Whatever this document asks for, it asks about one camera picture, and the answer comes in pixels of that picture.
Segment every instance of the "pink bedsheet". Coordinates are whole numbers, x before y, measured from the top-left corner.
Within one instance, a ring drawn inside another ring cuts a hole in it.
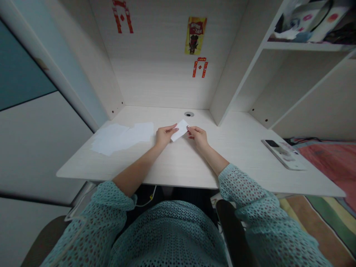
[[[356,143],[307,142],[296,148],[346,193],[345,201],[356,211]]]

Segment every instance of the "sleeve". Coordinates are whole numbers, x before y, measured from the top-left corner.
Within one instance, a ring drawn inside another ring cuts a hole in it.
[[[112,181],[100,184],[41,266],[106,266],[126,211],[133,210],[136,201],[136,195],[127,197]]]
[[[263,189],[233,164],[219,175],[220,193],[236,203],[235,215],[244,221],[247,242],[263,266],[332,266],[318,242],[301,230],[279,206],[274,194]]]

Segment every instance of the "person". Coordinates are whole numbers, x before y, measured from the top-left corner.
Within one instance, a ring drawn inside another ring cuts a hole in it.
[[[159,128],[149,151],[98,186],[42,266],[228,265],[217,227],[185,201],[162,201],[122,231],[126,213],[135,209],[136,190],[177,131],[175,126]],[[188,127],[188,135],[216,173],[221,196],[236,203],[235,214],[246,222],[246,240],[261,266],[331,266],[317,241],[279,207],[272,193],[209,146],[204,130]]]

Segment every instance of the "teal knit sweater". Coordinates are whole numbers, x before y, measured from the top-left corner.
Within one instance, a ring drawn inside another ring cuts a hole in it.
[[[317,241],[247,174],[230,164],[219,183],[222,197],[236,203],[236,216],[247,223],[246,239],[262,266],[330,266]],[[184,201],[155,205],[114,243],[136,200],[111,181],[100,184],[42,266],[227,266],[217,228]]]

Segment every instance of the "desk surface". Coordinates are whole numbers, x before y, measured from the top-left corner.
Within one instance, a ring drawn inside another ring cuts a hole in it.
[[[184,116],[191,111],[194,117]],[[274,193],[344,197],[345,193],[316,169],[304,157],[298,156],[306,171],[287,170],[262,144],[262,139],[283,141],[267,130],[250,114],[229,112],[221,127],[216,126],[208,110],[126,106],[112,121],[133,127],[135,123],[153,122],[157,128],[185,119],[191,126],[206,130],[209,144],[229,162],[238,166],[265,189]],[[58,177],[107,181],[132,164],[149,148],[150,142],[140,142],[127,150],[105,156],[90,150],[93,135],[57,172]],[[217,179],[197,152],[194,141],[184,135],[170,143],[153,165],[145,184],[177,187],[218,188]]]

